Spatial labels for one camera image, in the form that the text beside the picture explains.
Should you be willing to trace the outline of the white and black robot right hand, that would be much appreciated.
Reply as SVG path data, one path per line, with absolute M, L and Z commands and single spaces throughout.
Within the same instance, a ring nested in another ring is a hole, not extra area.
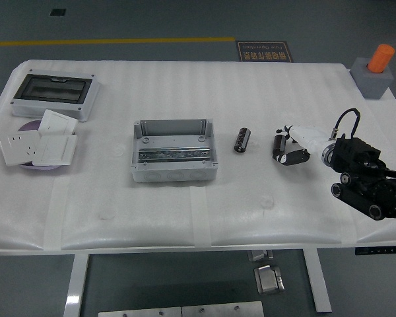
M 273 143 L 273 159 L 285 166 L 307 162 L 311 155 L 316 156 L 324 165 L 331 166 L 331 157 L 335 148 L 328 134 L 316 127 L 300 125 L 285 126 L 278 129 Z M 295 151 L 286 152 L 286 142 L 291 140 L 301 146 Z

